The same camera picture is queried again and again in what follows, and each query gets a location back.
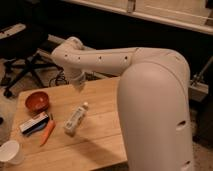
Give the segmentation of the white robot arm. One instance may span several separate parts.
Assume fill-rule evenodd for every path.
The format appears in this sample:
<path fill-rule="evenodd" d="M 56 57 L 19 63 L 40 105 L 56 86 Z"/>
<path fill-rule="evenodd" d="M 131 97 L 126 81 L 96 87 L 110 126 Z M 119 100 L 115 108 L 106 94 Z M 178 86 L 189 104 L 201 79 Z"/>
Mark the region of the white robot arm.
<path fill-rule="evenodd" d="M 51 56 L 77 89 L 87 70 L 120 78 L 117 109 L 130 171 L 195 171 L 190 68 L 180 53 L 147 47 L 86 50 L 70 37 Z"/>

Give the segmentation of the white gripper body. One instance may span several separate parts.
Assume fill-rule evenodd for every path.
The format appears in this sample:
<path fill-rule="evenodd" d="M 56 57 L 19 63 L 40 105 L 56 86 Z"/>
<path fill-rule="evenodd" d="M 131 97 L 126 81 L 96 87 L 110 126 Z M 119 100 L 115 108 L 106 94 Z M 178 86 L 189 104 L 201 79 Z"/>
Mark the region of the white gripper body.
<path fill-rule="evenodd" d="M 86 75 L 84 71 L 80 71 L 79 73 L 70 76 L 70 83 L 77 91 L 82 91 L 84 89 L 85 81 Z"/>

